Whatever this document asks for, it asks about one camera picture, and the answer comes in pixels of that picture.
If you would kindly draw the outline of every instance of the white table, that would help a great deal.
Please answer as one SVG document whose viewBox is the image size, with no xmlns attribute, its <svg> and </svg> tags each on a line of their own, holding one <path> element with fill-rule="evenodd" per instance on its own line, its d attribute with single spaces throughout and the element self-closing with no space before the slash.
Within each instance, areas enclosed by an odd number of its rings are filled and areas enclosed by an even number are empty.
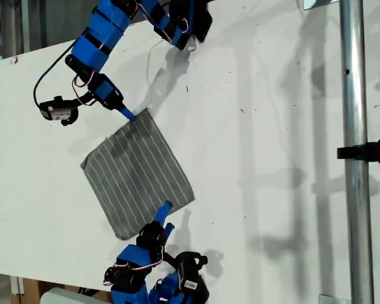
<svg viewBox="0 0 380 304">
<path fill-rule="evenodd" d="M 189 56 L 132 26 L 104 68 L 131 110 L 146 106 L 196 201 L 169 216 L 167 250 L 210 257 L 210 303 L 317 303 L 350 297 L 339 7 L 219 0 Z M 365 2 L 369 139 L 380 138 L 380 2 Z M 39 75 L 69 43 L 0 62 L 0 273 L 104 289 L 119 241 L 87 182 L 85 156 L 126 120 L 100 105 L 69 127 L 41 117 Z M 72 98 L 60 63 L 39 101 Z M 380 166 L 371 165 L 376 303 Z M 154 270 L 149 285 L 168 267 Z"/>
</svg>

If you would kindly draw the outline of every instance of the metal pole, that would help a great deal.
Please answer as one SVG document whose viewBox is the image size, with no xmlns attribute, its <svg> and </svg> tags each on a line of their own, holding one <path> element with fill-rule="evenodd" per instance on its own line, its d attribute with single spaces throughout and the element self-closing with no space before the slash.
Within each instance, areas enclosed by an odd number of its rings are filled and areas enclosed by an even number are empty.
<svg viewBox="0 0 380 304">
<path fill-rule="evenodd" d="M 339 0 L 345 146 L 367 142 L 365 49 L 362 0 Z M 352 304 L 374 304 L 369 167 L 346 160 Z"/>
</svg>

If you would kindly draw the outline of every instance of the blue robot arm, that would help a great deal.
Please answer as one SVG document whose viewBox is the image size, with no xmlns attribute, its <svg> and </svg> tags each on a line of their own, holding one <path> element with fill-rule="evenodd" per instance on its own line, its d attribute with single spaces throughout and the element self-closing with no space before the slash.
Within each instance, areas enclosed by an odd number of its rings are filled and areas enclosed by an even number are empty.
<svg viewBox="0 0 380 304">
<path fill-rule="evenodd" d="M 136 245 L 128 245 L 114 266 L 106 271 L 104 285 L 112 285 L 114 304 L 159 304 L 161 298 L 168 304 L 206 303 L 209 293 L 198 272 L 207 264 L 207 257 L 183 252 L 173 258 L 165 252 L 165 244 L 174 229 L 171 223 L 163 228 L 171 208 L 172 204 L 166 202 L 154 221 L 140 231 Z M 175 272 L 159 280 L 148 294 L 146 276 L 162 261 L 169 263 Z"/>
<path fill-rule="evenodd" d="M 73 124 L 79 116 L 78 106 L 92 105 L 92 99 L 99 101 L 109 110 L 118 110 L 129 120 L 134 114 L 124 105 L 124 97 L 113 82 L 100 73 L 110 53 L 122 38 L 131 20 L 138 11 L 154 25 L 156 33 L 179 49 L 184 49 L 191 36 L 200 42 L 211 27 L 212 17 L 207 9 L 210 0 L 172 0 L 169 15 L 157 0 L 101 0 L 92 12 L 91 20 L 83 34 L 48 68 L 34 87 L 34 101 L 47 120 L 61 120 L 63 125 Z M 43 77 L 72 48 L 66 57 L 66 64 L 83 81 L 80 87 L 87 87 L 88 93 L 74 100 L 63 100 L 56 96 L 53 100 L 38 104 L 37 86 Z"/>
</svg>

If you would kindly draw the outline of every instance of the striped cloth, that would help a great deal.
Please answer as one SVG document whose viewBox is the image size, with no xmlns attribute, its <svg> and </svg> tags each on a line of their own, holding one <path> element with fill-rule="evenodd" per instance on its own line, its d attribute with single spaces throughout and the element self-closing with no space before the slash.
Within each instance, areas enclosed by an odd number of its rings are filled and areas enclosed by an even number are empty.
<svg viewBox="0 0 380 304">
<path fill-rule="evenodd" d="M 81 165 L 117 238 L 135 236 L 166 200 L 194 201 L 175 156 L 147 110 L 92 151 Z"/>
</svg>

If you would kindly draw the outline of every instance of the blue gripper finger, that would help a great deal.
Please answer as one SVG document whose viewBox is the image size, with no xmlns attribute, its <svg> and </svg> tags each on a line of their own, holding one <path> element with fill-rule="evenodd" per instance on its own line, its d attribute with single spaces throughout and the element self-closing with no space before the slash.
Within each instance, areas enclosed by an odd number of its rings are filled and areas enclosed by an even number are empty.
<svg viewBox="0 0 380 304">
<path fill-rule="evenodd" d="M 125 117 L 127 117 L 131 122 L 133 122 L 135 120 L 135 115 L 132 114 L 132 112 L 130 110 L 128 110 L 127 107 L 125 107 L 122 110 L 120 110 L 120 112 L 122 113 L 122 115 L 124 115 Z"/>
<path fill-rule="evenodd" d="M 160 225 L 163 227 L 163 225 L 165 225 L 166 217 L 172 208 L 173 204 L 167 201 L 162 207 L 159 208 L 154 220 L 159 222 Z"/>
<path fill-rule="evenodd" d="M 169 237 L 169 235 L 172 233 L 173 229 L 175 229 L 174 224 L 172 224 L 172 223 L 166 224 L 166 227 L 165 227 L 166 237 Z"/>
</svg>

